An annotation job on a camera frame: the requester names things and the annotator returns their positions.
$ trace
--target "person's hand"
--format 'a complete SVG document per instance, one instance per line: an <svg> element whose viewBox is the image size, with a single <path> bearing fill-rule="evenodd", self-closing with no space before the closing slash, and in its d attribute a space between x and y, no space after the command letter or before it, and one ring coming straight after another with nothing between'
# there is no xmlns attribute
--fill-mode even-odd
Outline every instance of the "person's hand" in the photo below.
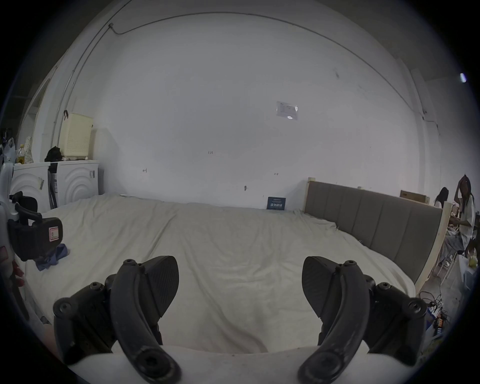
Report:
<svg viewBox="0 0 480 384"><path fill-rule="evenodd" d="M13 264L13 273L15 274L15 276L18 276L15 278L15 281L17 282L17 285L19 287L23 287L25 285L25 281L21 277L24 275L24 272L20 269L20 267L15 261L13 261L12 264Z"/></svg>
<svg viewBox="0 0 480 384"><path fill-rule="evenodd" d="M450 218L448 219L449 224L458 225L459 222L460 222L460 219L455 216L450 216Z"/></svg>
<svg viewBox="0 0 480 384"><path fill-rule="evenodd" d="M465 177L467 177L467 176L466 175L462 176L462 178L458 181L458 185L460 185L465 180Z"/></svg>

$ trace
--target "black bag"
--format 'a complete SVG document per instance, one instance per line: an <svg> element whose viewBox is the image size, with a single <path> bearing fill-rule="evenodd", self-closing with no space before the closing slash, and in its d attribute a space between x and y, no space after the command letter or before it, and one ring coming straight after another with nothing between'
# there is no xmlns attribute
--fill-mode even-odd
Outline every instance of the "black bag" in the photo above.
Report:
<svg viewBox="0 0 480 384"><path fill-rule="evenodd" d="M58 147L51 148L47 153L47 157L45 158L45 161L61 161L61 160L62 160L62 155L60 152L60 148Z"/></svg>

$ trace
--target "white bed sheet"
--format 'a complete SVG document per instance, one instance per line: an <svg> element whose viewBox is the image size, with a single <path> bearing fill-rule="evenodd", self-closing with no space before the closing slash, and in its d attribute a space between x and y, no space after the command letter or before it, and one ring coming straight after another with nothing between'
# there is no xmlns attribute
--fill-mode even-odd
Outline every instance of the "white bed sheet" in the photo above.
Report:
<svg viewBox="0 0 480 384"><path fill-rule="evenodd" d="M415 296L392 261L301 212L165 203L101 195L49 211L63 222L70 254L48 270L28 261L25 278L52 322L55 300L103 283L125 259L173 255L178 293L163 318L165 345L225 353L314 346L321 330L301 287L307 256L355 260L376 283Z"/></svg>

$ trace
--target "woman with long black hair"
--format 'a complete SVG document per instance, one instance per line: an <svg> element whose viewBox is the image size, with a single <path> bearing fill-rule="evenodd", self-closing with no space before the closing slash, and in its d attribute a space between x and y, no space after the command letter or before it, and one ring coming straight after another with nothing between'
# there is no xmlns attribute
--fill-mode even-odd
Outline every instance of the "woman with long black hair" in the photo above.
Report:
<svg viewBox="0 0 480 384"><path fill-rule="evenodd" d="M472 195L470 180L466 175L458 182L456 187L455 202L460 206L460 219L450 216L449 223L458 225L458 233L447 234L440 250L440 263L459 251L467 249L473 235L473 224L475 220L475 200Z"/></svg>
<svg viewBox="0 0 480 384"><path fill-rule="evenodd" d="M435 197L435 201L433 202L433 206L435 206L437 208L443 208L444 203L447 199L448 199L448 189L443 187L440 190L440 193L438 194L438 196Z"/></svg>

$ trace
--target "washing machine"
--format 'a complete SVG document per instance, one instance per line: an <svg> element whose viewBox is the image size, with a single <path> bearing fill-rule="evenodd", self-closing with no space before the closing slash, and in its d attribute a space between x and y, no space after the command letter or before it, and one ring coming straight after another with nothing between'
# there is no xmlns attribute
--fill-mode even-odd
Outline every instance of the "washing machine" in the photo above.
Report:
<svg viewBox="0 0 480 384"><path fill-rule="evenodd" d="M22 191L24 196L36 199L38 212L44 213L50 210L48 196L48 167L49 162L33 164L16 164L13 166L12 183L10 194Z"/></svg>
<svg viewBox="0 0 480 384"><path fill-rule="evenodd" d="M98 195L98 161L52 162L50 178L58 207Z"/></svg>

